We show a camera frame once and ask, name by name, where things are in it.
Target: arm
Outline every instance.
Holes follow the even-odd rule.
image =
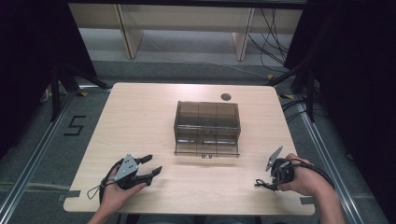
[[[115,175],[117,173],[117,169],[114,169],[111,175]],[[107,184],[113,183],[114,181],[109,180]],[[131,189],[120,189],[120,187],[115,184],[107,185],[105,189],[105,193],[103,195],[102,203],[99,205],[98,210],[93,215],[91,220],[88,222],[89,224],[104,224],[106,223],[111,215],[119,211],[125,202],[132,197],[134,194],[143,189],[146,184],[139,184],[134,186]]]
[[[289,154],[286,160],[298,159],[309,163],[309,161],[301,159],[294,154]],[[294,168],[294,180],[278,186],[282,191],[293,190],[305,196],[313,196],[319,206],[320,223],[345,223],[341,212],[341,204],[338,194],[332,186],[319,174],[303,167]]]

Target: wooden table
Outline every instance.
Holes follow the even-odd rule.
[[[238,104],[241,123],[239,158],[202,159],[175,156],[174,122],[178,101]],[[272,87],[192,84],[118,83],[111,91],[101,118],[67,198],[69,212],[94,212],[98,195],[87,191],[97,186],[110,167],[131,153],[153,159],[139,166],[144,175],[162,166],[150,187],[120,210],[136,214],[189,215],[312,215],[313,204],[302,204],[295,192],[256,189],[257,178],[270,182],[264,171],[269,156],[280,146],[280,157],[295,153],[288,125]]]

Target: aluminum rail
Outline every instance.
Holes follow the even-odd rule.
[[[49,124],[49,127],[47,128],[46,132],[44,133],[37,147],[35,148],[35,151],[27,162],[20,177],[14,183],[8,196],[3,200],[0,207],[0,223],[6,224],[11,218],[13,212],[15,211],[15,208],[21,200],[24,191],[26,190],[27,185],[29,184],[29,181],[32,179],[33,175],[35,174],[35,170],[37,169],[39,163],[44,157],[47,148],[49,147],[50,142],[64,117],[64,112],[73,101],[75,95],[76,93],[74,91],[70,91],[66,94],[64,102],[62,103],[62,109],[58,117]]]
[[[296,94],[295,95],[296,100],[302,100],[303,98]],[[305,106],[299,104],[298,109],[300,112],[305,111]],[[326,145],[324,144],[317,126],[315,125],[314,122],[311,122],[310,118],[303,113],[303,121],[305,124],[306,129],[309,132],[309,135],[311,136],[315,147],[318,151],[318,154],[320,156],[321,161],[323,162],[328,175],[332,179],[335,185],[335,190],[337,191],[339,197],[340,197],[340,202],[341,205],[344,207],[344,211],[346,212],[346,216],[349,220],[349,223],[364,223],[361,213],[358,210],[358,207],[356,206],[355,200],[352,198],[351,194],[349,193],[349,190],[347,189],[346,184],[344,183],[344,180],[342,179],[340,173],[338,172],[333,160],[332,156],[329,153],[329,150],[326,148]]]

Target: gray floor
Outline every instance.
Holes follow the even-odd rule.
[[[109,84],[117,81],[130,82],[171,82],[171,83],[209,83],[262,85],[268,75],[279,76],[280,72],[262,66],[260,52],[251,42],[247,45],[245,60],[238,62],[234,55],[231,34],[205,32],[165,32],[147,31],[136,58],[125,57],[123,43],[118,30],[81,29],[93,64],[99,78]],[[262,42],[261,35],[253,35]],[[283,45],[290,44],[291,35],[280,35]],[[287,71],[277,62],[262,57],[270,68]],[[91,83],[79,79],[81,85]],[[290,93],[292,78],[277,85],[280,94]],[[39,166],[30,179],[18,206],[8,223],[83,223],[92,214],[67,213],[63,210],[63,196],[71,185],[82,160],[92,132],[106,103],[108,91],[89,91],[88,95],[73,96],[72,102],[55,130]],[[282,99],[281,104],[290,100]],[[352,195],[357,210],[364,223],[388,223],[362,179],[353,161],[345,157],[347,149],[332,122],[325,118],[326,113],[320,104],[315,104],[316,126],[332,155],[336,170]],[[297,105],[285,111],[285,117],[299,112]],[[25,130],[21,141],[12,148],[0,162],[0,200],[3,201],[13,183],[23,173],[31,155],[39,145],[41,137],[50,125],[51,102],[40,106]],[[76,122],[83,125],[78,136],[65,136],[76,130],[68,127],[74,116],[86,116]],[[315,165],[323,167],[318,147],[306,129],[303,116],[289,122],[297,152]],[[117,223],[117,216],[109,223]],[[262,217],[262,223],[318,223],[318,211],[310,217]]]

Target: black circular marker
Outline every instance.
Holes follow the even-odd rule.
[[[221,99],[222,99],[223,101],[229,101],[229,100],[231,100],[231,95],[228,94],[228,93],[223,93],[223,94],[221,95]]]

